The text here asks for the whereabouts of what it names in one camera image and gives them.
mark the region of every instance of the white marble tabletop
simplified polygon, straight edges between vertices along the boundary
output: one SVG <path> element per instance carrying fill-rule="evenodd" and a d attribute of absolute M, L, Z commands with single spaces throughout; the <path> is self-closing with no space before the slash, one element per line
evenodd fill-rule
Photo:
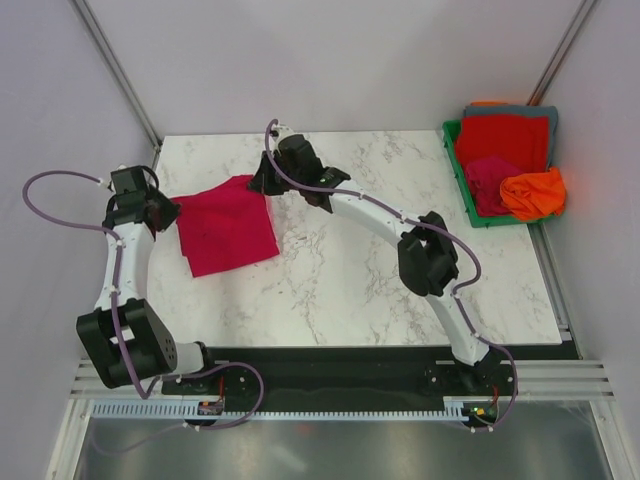
<path fill-rule="evenodd" d="M 325 165 L 409 211 L 440 213 L 475 250 L 480 282 L 465 289 L 479 330 L 507 344 L 560 343 L 525 226 L 474 229 L 436 132 L 312 133 Z M 167 137 L 157 173 L 169 197 L 254 174 L 262 134 Z M 296 192 L 272 199 L 281 254 L 194 279 L 175 225 L 158 236 L 148 298 L 176 341 L 212 346 L 446 345 L 428 303 L 398 277 L 395 249 L 364 228 L 307 205 Z M 458 249 L 460 279 L 473 266 Z"/>

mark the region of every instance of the white panel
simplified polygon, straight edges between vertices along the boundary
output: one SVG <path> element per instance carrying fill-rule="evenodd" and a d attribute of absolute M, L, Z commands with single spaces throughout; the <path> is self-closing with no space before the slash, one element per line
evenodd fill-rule
<path fill-rule="evenodd" d="M 578 0 L 90 0 L 162 135 L 419 130 L 526 101 Z"/>
<path fill-rule="evenodd" d="M 546 100 L 569 191 L 547 232 L 578 340 L 610 374 L 640 452 L 640 3 L 601 2 Z"/>
<path fill-rule="evenodd" d="M 81 349 L 75 320 L 97 298 L 106 242 L 37 218 L 20 190 L 42 170 L 106 177 L 152 153 L 66 1 L 3 2 L 0 11 L 0 476 L 34 480 L 64 414 Z M 33 199 L 100 222 L 107 193 L 46 178 Z"/>

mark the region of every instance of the folded red cloth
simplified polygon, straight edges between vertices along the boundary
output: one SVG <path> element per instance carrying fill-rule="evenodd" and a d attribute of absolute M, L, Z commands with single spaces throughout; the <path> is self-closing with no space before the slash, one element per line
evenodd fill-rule
<path fill-rule="evenodd" d="M 511 210 L 502 204 L 500 184 L 504 179 L 520 174 L 522 170 L 495 155 L 469 163 L 464 170 L 464 176 L 473 195 L 478 215 L 496 217 L 511 214 Z"/>
<path fill-rule="evenodd" d="M 182 255 L 201 277 L 267 260 L 280 253 L 264 195 L 247 189 L 251 175 L 232 177 L 208 190 L 172 199 Z"/>
<path fill-rule="evenodd" d="M 539 173 L 547 167 L 548 144 L 547 117 L 503 114 L 463 118 L 455 149 L 463 169 L 496 155 L 523 173 Z"/>

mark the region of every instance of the green basket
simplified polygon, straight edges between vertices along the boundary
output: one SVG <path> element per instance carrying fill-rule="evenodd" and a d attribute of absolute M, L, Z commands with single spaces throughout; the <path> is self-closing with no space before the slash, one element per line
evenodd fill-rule
<path fill-rule="evenodd" d="M 481 217 L 478 215 L 476 211 L 476 205 L 473 203 L 473 197 L 471 196 L 471 192 L 469 191 L 469 186 L 467 185 L 467 181 L 464 178 L 464 172 L 462 171 L 462 167 L 458 163 L 458 159 L 456 158 L 456 152 L 454 145 L 456 140 L 458 139 L 458 135 L 460 135 L 460 130 L 462 129 L 460 120 L 450 120 L 448 122 L 444 122 L 442 124 L 442 129 L 444 130 L 444 148 L 447 149 L 449 153 L 449 160 L 451 161 L 451 166 L 453 167 L 453 173 L 455 174 L 456 180 L 458 182 L 458 187 L 460 187 L 460 193 L 462 194 L 462 200 L 464 201 L 464 205 L 467 209 L 467 214 L 469 215 L 469 222 L 471 226 L 474 228 L 489 228 L 489 227 L 499 227 L 503 225 L 520 225 L 525 223 L 541 223 L 545 221 L 547 218 L 540 218 L 538 220 L 530 220 L 528 222 L 521 222 L 513 215 L 502 215 L 500 217 Z"/>

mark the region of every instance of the teal cloth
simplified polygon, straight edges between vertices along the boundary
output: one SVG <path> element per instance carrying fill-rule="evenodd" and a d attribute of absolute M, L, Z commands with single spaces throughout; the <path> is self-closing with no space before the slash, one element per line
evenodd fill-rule
<path fill-rule="evenodd" d="M 549 119 L 549 146 L 547 147 L 547 169 L 553 160 L 556 128 L 558 128 L 558 109 L 556 107 L 531 107 L 528 105 L 469 105 L 464 109 L 465 117 L 485 115 L 522 115 L 524 117 L 547 117 Z"/>

